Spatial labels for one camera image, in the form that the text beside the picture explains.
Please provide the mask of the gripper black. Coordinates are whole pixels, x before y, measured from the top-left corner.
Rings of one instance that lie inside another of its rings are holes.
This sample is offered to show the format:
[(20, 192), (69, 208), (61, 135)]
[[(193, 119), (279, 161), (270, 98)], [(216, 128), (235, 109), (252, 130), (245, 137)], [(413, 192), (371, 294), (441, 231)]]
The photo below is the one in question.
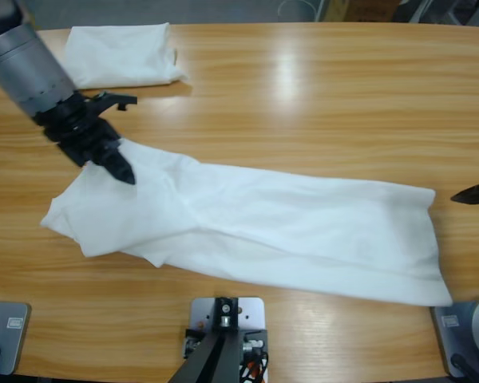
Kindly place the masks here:
[(33, 121), (76, 165), (92, 161), (116, 180), (134, 185), (133, 168), (118, 150), (121, 136), (101, 114), (114, 105), (126, 111), (136, 104), (136, 96), (103, 91), (87, 97), (75, 91), (52, 109), (35, 113)]

